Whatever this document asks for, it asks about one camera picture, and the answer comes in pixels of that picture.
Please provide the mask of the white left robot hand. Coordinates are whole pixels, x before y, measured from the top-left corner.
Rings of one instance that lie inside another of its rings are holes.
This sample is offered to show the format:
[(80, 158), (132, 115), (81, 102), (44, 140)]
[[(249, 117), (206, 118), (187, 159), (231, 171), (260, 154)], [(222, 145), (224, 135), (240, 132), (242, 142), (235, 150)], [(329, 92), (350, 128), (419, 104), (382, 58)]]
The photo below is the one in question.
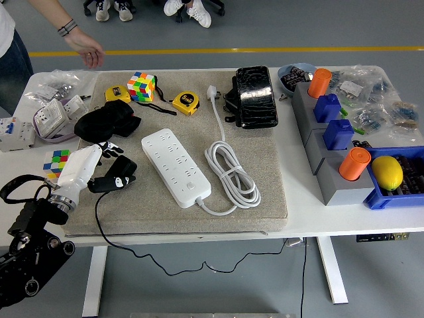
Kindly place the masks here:
[[(100, 142), (70, 154), (52, 192), (51, 201), (77, 204), (80, 191), (88, 188), (92, 193), (107, 193), (123, 189), (135, 181), (137, 165), (123, 155), (124, 150), (112, 142)], [(101, 157), (114, 157), (115, 161), (103, 177), (93, 178)]]

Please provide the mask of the person's left hand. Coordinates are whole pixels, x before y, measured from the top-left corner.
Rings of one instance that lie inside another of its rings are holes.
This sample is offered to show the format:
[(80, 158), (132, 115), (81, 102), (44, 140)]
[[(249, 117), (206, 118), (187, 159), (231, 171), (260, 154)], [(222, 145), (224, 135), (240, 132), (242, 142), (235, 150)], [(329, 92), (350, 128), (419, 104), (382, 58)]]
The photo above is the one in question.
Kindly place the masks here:
[(78, 27), (64, 36), (64, 40), (70, 48), (79, 54), (88, 68), (96, 68), (103, 65), (105, 51), (102, 45)]

